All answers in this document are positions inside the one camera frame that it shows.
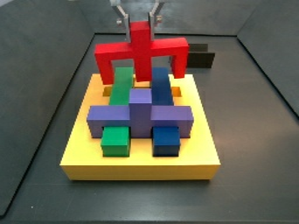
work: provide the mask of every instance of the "gray wall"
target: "gray wall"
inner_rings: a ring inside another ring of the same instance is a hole
[[[0,215],[11,203],[94,31],[75,3],[0,7]]]
[[[157,33],[238,35],[261,0],[169,0],[162,9],[163,23]],[[98,33],[121,33],[118,15],[109,0],[78,0]],[[131,21],[147,20],[155,0],[123,0]]]
[[[299,115],[299,1],[266,0],[238,38]]]

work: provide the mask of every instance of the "yellow base block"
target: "yellow base block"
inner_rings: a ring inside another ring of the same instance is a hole
[[[167,180],[213,179],[221,160],[211,138],[210,126],[191,74],[174,79],[173,87],[181,87],[182,97],[174,97],[175,105],[190,105],[194,114],[191,138],[182,139],[179,157],[153,157],[153,139],[131,139],[130,157],[103,157],[101,139],[93,139],[87,116],[91,105],[109,105],[103,96],[105,86],[99,74],[94,74],[72,128],[60,167],[72,180]]]

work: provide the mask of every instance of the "red arch block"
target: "red arch block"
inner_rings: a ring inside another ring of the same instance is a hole
[[[187,66],[189,43],[186,38],[151,40],[147,21],[134,22],[130,27],[131,43],[97,45],[95,57],[103,84],[114,84],[113,60],[134,59],[137,81],[153,80],[153,57],[173,56],[174,78],[183,78]]]

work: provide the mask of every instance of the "green block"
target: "green block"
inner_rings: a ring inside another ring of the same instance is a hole
[[[130,128],[106,127],[101,147],[105,157],[130,156]]]
[[[115,74],[115,85],[122,85],[130,88],[134,86],[134,68],[118,67]]]
[[[129,105],[130,89],[125,87],[114,87],[109,105]]]
[[[110,105],[127,105],[130,99],[130,89],[134,86],[134,68],[118,67],[115,74],[115,84],[110,96]]]

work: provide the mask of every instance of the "purple block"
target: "purple block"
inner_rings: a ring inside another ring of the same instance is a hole
[[[129,106],[91,106],[87,121],[91,136],[101,138],[106,126],[130,126]]]
[[[131,137],[153,136],[153,92],[150,88],[133,88],[130,92]]]
[[[191,137],[193,108],[190,106],[153,106],[153,126],[179,127],[181,137]]]

